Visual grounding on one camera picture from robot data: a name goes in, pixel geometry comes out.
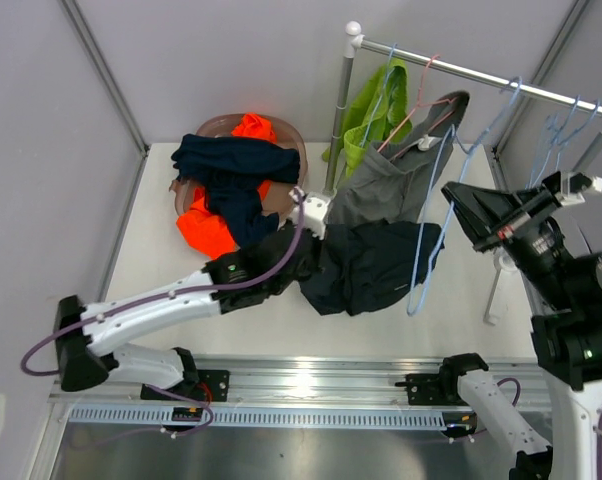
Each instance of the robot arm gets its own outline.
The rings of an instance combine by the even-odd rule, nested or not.
[[[500,448],[511,452],[512,480],[548,478],[550,464],[552,479],[585,480],[595,478],[601,465],[596,425],[602,411],[602,253],[573,258],[550,218],[561,206],[582,202],[581,192],[592,184],[584,175],[558,173],[539,187],[514,193],[458,183],[443,189],[475,250],[503,247],[557,311],[532,319],[533,343],[553,405],[554,454],[505,399],[487,366],[452,372],[445,363],[442,367],[449,393],[465,400]],[[152,292],[86,306],[76,296],[63,299],[56,323],[57,332],[69,332],[56,339],[62,389],[84,390],[110,379],[187,396],[199,381],[190,352],[160,352],[127,342],[182,321],[260,304],[292,281],[309,277],[319,268],[328,204],[311,194],[303,203],[309,228],[297,232],[289,224],[258,245],[224,255]],[[291,216],[293,221],[301,217],[298,209]],[[276,274],[266,273],[282,263]],[[78,323],[81,328],[66,330]]]
[[[286,225],[259,244],[150,292],[89,305],[76,296],[61,300],[55,330],[83,324],[56,340],[61,388],[85,390],[107,379],[163,389],[198,383],[187,350],[157,351],[128,342],[181,322],[258,305],[293,281],[309,278],[318,269],[328,205],[329,199],[309,194],[303,202],[305,227],[293,225],[301,210],[295,207]]]
[[[548,478],[550,466],[551,479],[602,478],[602,252],[572,257],[550,217],[562,206],[583,202],[582,192],[593,189],[597,179],[560,172],[512,193],[454,182],[443,188],[474,249],[502,247],[556,312],[532,318],[532,340],[552,403],[553,451],[546,452],[547,443],[526,430],[487,372],[473,368],[452,376],[456,393],[516,458],[513,480]]]

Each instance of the clothing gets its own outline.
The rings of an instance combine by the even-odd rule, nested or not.
[[[299,152],[253,138],[208,138],[187,134],[172,155],[178,179],[205,188],[205,207],[225,220],[235,242],[245,247],[277,230],[279,215],[262,215],[257,188],[264,180],[296,184]]]
[[[269,180],[259,185],[257,191],[261,202],[271,185]],[[223,217],[214,215],[205,208],[205,189],[202,187],[194,190],[194,202],[187,212],[179,216],[177,227],[188,245],[212,260],[237,248]]]
[[[406,116],[408,107],[408,67],[403,60],[393,58],[390,60],[391,70],[388,83],[383,88],[383,81],[387,69],[385,66],[379,68],[368,80],[361,92],[354,99],[345,114],[343,127],[341,129],[342,140],[339,141],[338,149],[345,149],[346,176],[352,175],[361,164],[366,148],[371,140],[384,140],[390,132],[401,123]],[[381,103],[370,118],[379,97]],[[366,142],[361,146],[365,131],[369,123],[370,131]],[[400,140],[412,128],[407,122],[394,138]],[[323,160],[330,157],[330,149],[323,152]]]
[[[439,225],[423,226],[417,283],[427,275],[440,233]],[[410,290],[418,235],[419,225],[411,222],[328,225],[319,260],[322,273],[299,282],[301,292],[321,315],[389,307]]]
[[[272,129],[272,122],[256,113],[246,113],[241,119],[241,123],[232,130],[232,136],[260,138],[277,143],[277,135]]]
[[[452,103],[431,107],[428,117],[400,143],[388,144],[380,153],[377,149],[381,142],[370,144],[361,166],[337,191],[331,203],[328,223],[354,227],[379,220],[418,220],[441,147],[440,143],[435,143],[428,150],[421,151],[418,141],[426,134],[440,139],[450,125],[458,127],[470,95],[467,92],[453,92],[439,101],[445,99],[450,99]],[[454,138],[449,136],[434,172],[434,182],[448,163],[453,144]],[[391,160],[406,147],[409,148],[404,153]]]

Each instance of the white table surface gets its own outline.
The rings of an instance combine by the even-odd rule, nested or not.
[[[323,189],[327,166],[320,153],[325,147],[323,143],[306,145],[308,191]],[[176,173],[170,155],[177,148],[176,143],[159,143],[150,149],[108,300],[170,283],[207,261],[188,247],[175,225],[174,194],[168,187]],[[443,222],[448,204],[439,190],[446,181],[458,178],[464,159],[456,149],[436,185],[427,221]],[[483,149],[475,154],[464,182],[493,186]],[[407,316],[406,300],[356,317],[346,313],[321,317],[295,283],[262,305],[183,323],[135,343],[160,349],[180,346],[195,355],[389,360],[478,352],[493,361],[531,361],[535,356],[529,334],[530,307],[520,278],[512,282],[505,318],[497,326],[483,323],[494,275],[492,256],[474,252],[453,217],[425,307],[415,317]]]

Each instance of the clothes hanger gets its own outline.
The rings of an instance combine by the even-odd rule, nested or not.
[[[561,138],[561,135],[563,134],[563,131],[565,130],[566,126],[572,119],[572,116],[574,115],[574,113],[576,111],[577,104],[579,103],[580,100],[581,100],[581,97],[579,95],[577,95],[577,97],[574,101],[574,104],[572,105],[572,109],[570,110],[570,113],[568,113],[565,121],[563,122],[563,124],[560,127],[557,127],[557,123],[556,123],[558,116],[559,116],[558,113],[555,113],[554,115],[548,115],[546,117],[544,132],[542,132],[542,134],[539,136],[539,141],[537,142],[537,150],[535,153],[534,161],[532,162],[532,169],[530,171],[530,180],[528,181],[528,184],[527,184],[528,188],[536,185],[539,182],[539,180],[541,180],[541,177],[543,177],[543,174],[545,173],[545,169],[548,166],[548,162],[549,162],[550,157],[552,156],[553,150],[555,148],[558,148],[558,150],[556,152],[557,158],[556,158],[556,163],[554,166],[554,171],[556,172],[559,169],[559,166],[561,165],[561,154],[563,153],[563,150],[565,148],[567,148],[570,141],[574,137],[576,137],[579,133],[581,133],[583,130],[585,130],[588,127],[588,125],[590,125],[590,123],[592,123],[592,121],[594,120],[594,118],[596,116],[596,112],[590,114],[590,117],[581,126],[575,128],[572,132],[570,132],[567,136],[565,136],[565,138]],[[596,103],[597,107],[599,107],[601,105],[600,100],[597,100],[595,103]],[[550,137],[549,140],[547,140],[547,136],[544,135],[544,133],[546,133],[546,132],[552,133],[552,136]],[[545,149],[541,148],[543,141],[547,141],[547,145],[546,145]],[[539,163],[541,163],[541,158],[543,158],[542,157],[543,151],[545,151],[545,160],[543,161],[541,170],[539,171],[538,175],[535,177],[535,174],[537,173],[536,169],[537,169]]]
[[[446,98],[444,100],[439,100],[439,101],[432,102],[432,103],[425,103],[425,104],[422,103],[423,87],[425,84],[426,76],[428,74],[428,70],[430,69],[432,62],[434,62],[434,60],[436,60],[438,57],[440,57],[440,55],[438,53],[433,55],[432,58],[430,58],[430,60],[428,61],[428,63],[425,65],[425,68],[423,69],[423,72],[421,73],[421,80],[419,82],[419,90],[417,91],[417,101],[416,101],[415,106],[412,108],[412,110],[410,110],[410,112],[401,121],[401,123],[394,130],[392,130],[392,132],[390,133],[388,138],[379,146],[379,148],[377,149],[377,152],[380,153],[381,151],[383,151],[383,149],[388,145],[388,143],[390,143],[392,138],[410,120],[410,118],[412,118],[412,116],[418,109],[425,108],[425,107],[433,107],[435,105],[441,105],[441,104],[452,105],[458,99],[458,97],[454,97],[454,98]],[[396,157],[398,157],[399,155],[402,155],[407,149],[413,147],[415,144],[418,144],[419,149],[422,151],[428,150],[430,147],[437,144],[440,139],[435,141],[428,134],[432,130],[434,130],[434,128],[436,128],[438,125],[440,125],[442,122],[444,122],[448,117],[450,117],[450,115],[452,115],[453,113],[454,113],[454,110],[448,112],[447,115],[445,115],[443,118],[439,119],[434,125],[432,125],[430,127],[430,129],[428,130],[428,132],[426,132],[426,134],[424,135],[424,137],[422,137],[422,139],[411,143],[410,145],[408,145],[407,147],[402,149],[400,152],[393,155],[392,158],[390,159],[390,161],[391,162],[394,161],[396,159]]]
[[[368,126],[365,129],[365,134],[363,135],[363,139],[361,140],[361,143],[359,144],[360,147],[363,147],[365,145],[366,140],[368,139],[368,134],[370,133],[370,127],[372,126],[372,121],[374,120],[374,116],[377,113],[379,105],[381,105],[381,100],[383,99],[383,96],[385,95],[385,89],[386,89],[386,86],[388,85],[388,80],[390,79],[390,61],[392,60],[392,56],[394,55],[394,51],[396,50],[397,45],[398,44],[396,44],[396,43],[394,45],[392,45],[392,48],[390,49],[390,53],[388,54],[388,63],[386,64],[386,67],[385,67],[385,78],[383,79],[383,89],[381,91],[381,95],[379,95],[379,99],[377,100],[376,105],[372,109],[372,115],[370,115],[370,121],[368,122]]]
[[[465,177],[465,174],[468,170],[468,166],[470,165],[470,160],[474,156],[474,153],[476,152],[477,148],[481,145],[481,142],[483,142],[485,137],[501,121],[503,116],[511,110],[512,106],[516,102],[516,99],[519,96],[519,92],[521,91],[521,84],[523,83],[523,80],[521,79],[521,77],[518,77],[516,79],[511,80],[509,82],[509,85],[511,85],[515,81],[516,81],[517,87],[516,87],[514,93],[512,94],[512,96],[510,97],[510,101],[508,102],[508,104],[505,105],[501,109],[501,111],[497,114],[497,116],[494,118],[494,120],[492,120],[490,125],[488,125],[488,127],[477,137],[477,139],[474,141],[474,143],[468,150],[466,159],[463,162],[463,167],[461,168],[461,174],[459,175],[459,179],[458,179],[459,182],[463,181],[463,178]],[[432,190],[434,187],[435,172],[437,171],[437,165],[441,158],[441,154],[443,153],[443,146],[445,145],[445,142],[447,141],[448,137],[455,138],[458,141],[458,137],[456,135],[456,129],[454,127],[454,124],[450,125],[450,128],[448,129],[446,134],[443,136],[443,139],[439,146],[437,158],[434,162],[434,169],[432,170],[432,175],[430,176],[430,183],[428,185],[428,194],[427,194],[425,202],[423,204],[423,217],[425,217],[425,214],[427,212],[427,209],[428,209],[428,206],[430,203],[430,198],[432,196]],[[450,224],[450,220],[452,218],[453,212],[454,212],[454,202],[450,202],[450,206],[448,208],[448,212],[446,214],[445,221],[443,222],[443,226],[441,227],[441,233],[439,234],[439,238],[437,239],[437,243],[435,244],[434,248],[432,249],[432,252],[430,253],[430,256],[428,257],[428,273],[426,274],[426,278],[423,281],[423,289],[421,291],[421,296],[419,297],[419,301],[418,301],[416,307],[413,307],[412,303],[413,303],[413,298],[414,298],[414,287],[416,286],[416,276],[417,276],[417,269],[419,266],[419,254],[421,253],[421,243],[422,243],[422,239],[423,239],[424,222],[422,221],[419,226],[419,235],[417,237],[417,247],[416,247],[415,259],[414,259],[414,265],[412,267],[412,277],[410,279],[410,292],[408,293],[408,305],[406,307],[408,316],[412,317],[412,316],[418,314],[421,311],[421,309],[423,308],[425,299],[428,294],[428,290],[430,288],[430,280],[432,278],[432,268],[433,268],[432,265],[434,263],[434,259],[438,255],[438,253],[441,250],[441,247],[443,245],[443,238],[445,237],[445,233],[448,230],[448,226]]]

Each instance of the gray metal frame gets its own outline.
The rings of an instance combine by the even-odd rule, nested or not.
[[[145,155],[148,146],[143,140],[143,134],[137,125],[128,103],[121,93],[121,89],[117,85],[117,82],[112,75],[112,71],[110,70],[108,63],[105,61],[105,57],[103,56],[103,53],[101,52],[101,49],[94,38],[92,30],[90,30],[90,26],[88,25],[81,8],[76,0],[59,0],[59,4],[66,13],[66,17],[70,22],[72,29],[77,34],[79,42],[85,49],[90,63],[92,63],[97,71],[99,79],[101,80],[103,87],[108,92],[108,96],[112,100],[115,110],[121,116],[121,120],[123,120],[123,123],[128,130],[130,138],[136,145],[139,152],[142,155]]]
[[[139,163],[135,172],[135,181],[130,190],[125,213],[112,249],[111,259],[100,285],[99,297],[103,298],[110,283],[123,234],[143,174],[147,145],[76,0],[59,0],[59,3],[66,12],[79,41],[84,46],[104,88],[106,88],[108,95],[112,99],[114,108],[121,115],[130,137],[139,151],[143,153],[143,160]],[[573,11],[575,11],[578,5],[587,3],[588,0],[577,0]],[[570,28],[574,28],[579,18],[580,16],[577,16],[574,22],[566,20],[563,28],[568,28],[566,25],[571,25]],[[560,51],[564,45],[565,42],[561,42],[557,47],[558,50]],[[391,47],[364,39],[361,48],[388,54]],[[402,50],[395,50],[394,56],[421,65],[425,65],[430,60],[427,57]],[[332,190],[335,179],[338,152],[334,147],[341,133],[341,122],[347,102],[352,65],[353,58],[346,57],[341,72],[331,145],[333,148],[326,178],[326,189],[328,189],[328,185],[330,186],[328,190]],[[512,90],[517,87],[516,83],[509,80],[474,72],[445,62],[434,61],[432,62],[432,68],[449,71],[465,78],[475,79],[501,88]],[[533,98],[550,99],[565,106],[571,106],[574,103],[574,99],[572,98],[556,95],[538,87],[522,85],[521,90],[524,95],[529,95]],[[580,102],[579,109],[592,111],[594,105],[588,102]],[[602,107],[599,108],[597,114],[602,115]],[[498,162],[495,162],[490,156],[489,158],[491,159],[490,167],[492,168],[495,183],[498,187],[504,188],[506,185],[503,172]],[[538,296],[535,292],[529,292],[529,296],[533,311],[537,312],[541,308]],[[296,407],[314,409],[316,411],[326,411],[335,408],[367,410],[401,410],[410,408],[414,410],[415,407],[407,405],[405,391],[394,387],[394,382],[401,380],[406,373],[435,372],[439,364],[440,359],[397,359],[385,362],[370,361],[369,359],[344,360],[327,358],[309,360],[306,358],[253,359],[205,357],[197,359],[197,365],[200,368],[223,368],[231,371],[229,406],[234,406],[235,408],[249,406],[265,409]],[[522,397],[519,402],[521,410],[534,412],[550,411],[547,386],[543,380],[541,370],[536,364],[530,362],[521,363],[517,359],[498,359],[498,361],[491,362],[490,365],[491,371],[497,379],[506,376],[516,376],[519,378],[523,387]],[[312,386],[310,388],[312,395],[295,396],[299,375],[304,375],[306,378],[311,379]],[[507,387],[506,394],[512,394],[511,391],[507,391]],[[165,406],[165,403],[159,404],[157,402],[141,401],[139,399],[139,388],[130,385],[108,384],[90,391],[69,394],[62,392],[58,383],[55,384],[50,395],[49,419],[41,438],[37,456],[33,462],[30,472],[31,479],[48,480],[50,478],[68,418],[76,405],[86,402],[127,406],[140,404]],[[446,408],[445,410],[456,411],[463,409]]]

